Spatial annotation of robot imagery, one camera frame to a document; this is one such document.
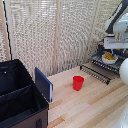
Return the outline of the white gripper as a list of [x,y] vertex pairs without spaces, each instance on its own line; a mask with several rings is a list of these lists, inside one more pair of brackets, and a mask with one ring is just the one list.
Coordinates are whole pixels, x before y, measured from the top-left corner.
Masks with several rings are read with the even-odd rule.
[[128,41],[117,41],[113,36],[104,38],[104,48],[111,49],[112,56],[115,55],[115,51],[113,49],[124,49],[121,52],[121,57],[125,53],[128,48]]

